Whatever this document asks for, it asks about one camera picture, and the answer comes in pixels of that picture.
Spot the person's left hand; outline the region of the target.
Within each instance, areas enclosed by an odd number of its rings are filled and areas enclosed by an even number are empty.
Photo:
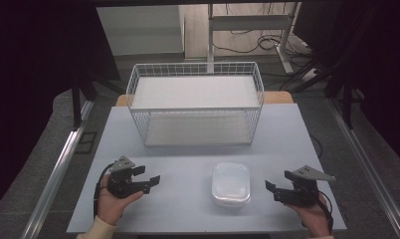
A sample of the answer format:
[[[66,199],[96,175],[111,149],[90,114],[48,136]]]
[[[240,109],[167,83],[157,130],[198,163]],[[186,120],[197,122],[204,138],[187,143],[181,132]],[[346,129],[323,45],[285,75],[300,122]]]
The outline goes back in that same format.
[[[143,192],[139,191],[121,199],[116,198],[107,190],[108,180],[109,175],[107,174],[101,181],[97,217],[106,224],[115,226],[125,208],[140,199],[143,196]]]

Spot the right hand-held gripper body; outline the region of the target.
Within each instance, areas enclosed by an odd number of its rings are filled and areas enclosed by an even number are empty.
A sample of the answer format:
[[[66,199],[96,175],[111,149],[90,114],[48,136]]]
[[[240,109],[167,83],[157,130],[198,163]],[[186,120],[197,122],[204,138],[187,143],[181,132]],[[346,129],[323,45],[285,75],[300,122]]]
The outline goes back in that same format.
[[[328,175],[308,165],[291,172],[300,177],[300,182],[292,183],[292,189],[280,188],[281,200],[279,202],[287,205],[294,205],[298,207],[311,207],[316,205],[316,202],[319,199],[317,182],[319,180],[335,180],[334,176]]]

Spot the metal floor rail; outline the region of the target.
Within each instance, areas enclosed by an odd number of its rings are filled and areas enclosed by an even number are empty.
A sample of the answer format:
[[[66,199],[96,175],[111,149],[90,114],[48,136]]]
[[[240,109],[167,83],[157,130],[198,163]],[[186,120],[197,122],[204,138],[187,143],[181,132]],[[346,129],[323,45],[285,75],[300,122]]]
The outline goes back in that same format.
[[[335,116],[344,137],[362,168],[363,174],[372,187],[398,239],[400,239],[400,208],[398,204],[388,192],[386,185],[371,163],[368,153],[365,151],[354,130],[343,119],[339,103],[336,100],[329,100],[328,103],[330,104],[332,114]]]
[[[65,145],[56,161],[50,177],[47,180],[30,219],[20,236],[20,239],[38,238],[58,193],[62,180],[67,172],[71,159],[76,151],[78,142],[83,135],[93,105],[94,103],[92,101],[85,101],[83,108],[79,110],[79,113],[82,115],[82,122],[76,129],[73,129],[69,133]]]

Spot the white cabinet panel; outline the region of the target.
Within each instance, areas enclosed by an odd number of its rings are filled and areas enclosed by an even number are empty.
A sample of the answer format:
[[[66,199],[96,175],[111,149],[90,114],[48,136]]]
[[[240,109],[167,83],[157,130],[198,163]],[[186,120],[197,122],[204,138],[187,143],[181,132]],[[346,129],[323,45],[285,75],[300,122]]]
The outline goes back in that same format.
[[[183,52],[179,7],[97,7],[114,56]]]

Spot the black metal stand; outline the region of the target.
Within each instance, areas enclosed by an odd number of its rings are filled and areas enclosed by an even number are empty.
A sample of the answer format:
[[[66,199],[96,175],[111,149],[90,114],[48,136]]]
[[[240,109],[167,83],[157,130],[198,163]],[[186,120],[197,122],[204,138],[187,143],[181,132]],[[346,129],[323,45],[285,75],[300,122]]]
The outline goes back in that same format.
[[[91,102],[98,96],[93,84],[93,78],[89,74],[80,74],[72,78],[73,130],[77,130],[83,122],[81,95],[84,95]]]
[[[342,94],[339,100],[341,103],[341,117],[349,129],[353,129],[351,121],[351,106],[356,100],[353,98],[353,81],[347,75],[333,76],[324,89],[328,98],[335,99],[338,94]]]

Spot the wooden table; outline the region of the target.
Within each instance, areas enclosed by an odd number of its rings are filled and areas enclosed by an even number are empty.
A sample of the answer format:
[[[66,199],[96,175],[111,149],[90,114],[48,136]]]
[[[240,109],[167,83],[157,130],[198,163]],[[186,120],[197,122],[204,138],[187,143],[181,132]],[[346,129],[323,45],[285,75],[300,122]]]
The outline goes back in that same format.
[[[265,104],[293,104],[294,100],[289,92],[264,92]],[[126,95],[121,95],[117,98],[117,107],[126,107]]]

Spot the white metal desk frame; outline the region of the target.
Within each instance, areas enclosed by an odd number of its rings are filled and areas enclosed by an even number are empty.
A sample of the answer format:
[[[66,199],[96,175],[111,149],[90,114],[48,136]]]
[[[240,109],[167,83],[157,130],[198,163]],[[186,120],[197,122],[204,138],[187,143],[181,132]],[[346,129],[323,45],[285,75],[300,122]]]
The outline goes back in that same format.
[[[294,2],[287,14],[280,15],[249,15],[249,16],[219,16],[214,14],[214,5],[208,4],[208,50],[207,62],[214,62],[213,37],[216,31],[262,31],[280,30],[281,39],[276,45],[276,51],[285,73],[292,75],[294,70],[287,54],[287,42],[296,16],[298,2]]]

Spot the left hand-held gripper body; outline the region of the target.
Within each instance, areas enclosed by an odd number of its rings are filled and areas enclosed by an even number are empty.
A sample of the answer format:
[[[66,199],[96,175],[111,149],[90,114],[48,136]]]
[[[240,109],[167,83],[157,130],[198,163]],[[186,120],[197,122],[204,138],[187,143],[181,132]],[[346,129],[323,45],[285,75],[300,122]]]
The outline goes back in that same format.
[[[107,190],[116,198],[125,198],[130,195],[132,173],[135,163],[126,156],[116,160],[109,170]]]

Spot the clear plastic lidded container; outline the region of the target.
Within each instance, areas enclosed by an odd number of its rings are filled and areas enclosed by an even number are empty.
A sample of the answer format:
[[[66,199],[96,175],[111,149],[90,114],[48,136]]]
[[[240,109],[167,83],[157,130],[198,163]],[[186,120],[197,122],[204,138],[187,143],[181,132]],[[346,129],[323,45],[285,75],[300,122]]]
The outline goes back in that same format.
[[[251,197],[250,170],[236,162],[220,162],[212,172],[214,202],[223,207],[244,207]]]

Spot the person's right hand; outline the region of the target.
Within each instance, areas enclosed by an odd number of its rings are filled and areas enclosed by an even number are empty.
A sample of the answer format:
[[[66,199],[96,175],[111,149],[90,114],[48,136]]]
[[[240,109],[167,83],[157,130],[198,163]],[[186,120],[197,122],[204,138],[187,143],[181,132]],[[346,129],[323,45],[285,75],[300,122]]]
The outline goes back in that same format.
[[[309,237],[332,236],[328,228],[328,219],[324,210],[318,204],[309,208],[289,205],[289,208],[299,216],[300,221],[308,231]]]

